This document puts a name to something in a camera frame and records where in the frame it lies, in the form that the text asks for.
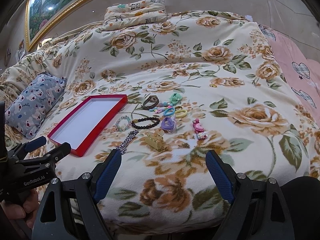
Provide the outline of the person's left hand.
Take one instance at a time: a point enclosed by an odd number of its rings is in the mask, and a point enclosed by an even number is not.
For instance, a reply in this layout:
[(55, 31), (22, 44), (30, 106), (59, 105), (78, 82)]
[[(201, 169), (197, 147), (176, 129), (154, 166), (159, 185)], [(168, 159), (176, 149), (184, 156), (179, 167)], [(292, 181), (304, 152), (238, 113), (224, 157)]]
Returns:
[(32, 229), (39, 209), (38, 192), (36, 189), (32, 189), (29, 197), (22, 206), (17, 204), (8, 204), (5, 201), (1, 202), (1, 206), (9, 220), (24, 220), (27, 216), (26, 224), (28, 228)]

